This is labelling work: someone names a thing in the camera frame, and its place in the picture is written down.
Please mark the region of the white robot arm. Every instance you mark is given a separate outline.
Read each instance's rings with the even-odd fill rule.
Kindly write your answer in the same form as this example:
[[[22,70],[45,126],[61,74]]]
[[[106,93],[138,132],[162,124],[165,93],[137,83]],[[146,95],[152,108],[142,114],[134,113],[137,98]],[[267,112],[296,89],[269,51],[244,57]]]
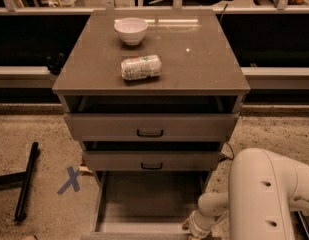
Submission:
[[[295,240],[293,211],[309,210],[309,166],[249,148],[233,159],[226,193],[204,193],[183,223],[189,240],[203,240],[229,219],[230,240]]]

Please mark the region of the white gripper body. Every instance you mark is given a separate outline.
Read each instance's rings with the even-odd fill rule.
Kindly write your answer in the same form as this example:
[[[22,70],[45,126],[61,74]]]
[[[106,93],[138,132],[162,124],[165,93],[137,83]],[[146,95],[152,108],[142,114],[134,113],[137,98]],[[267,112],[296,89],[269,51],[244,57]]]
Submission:
[[[188,218],[188,226],[191,235],[195,238],[204,239],[212,231],[215,218],[207,216],[200,211],[193,211]]]

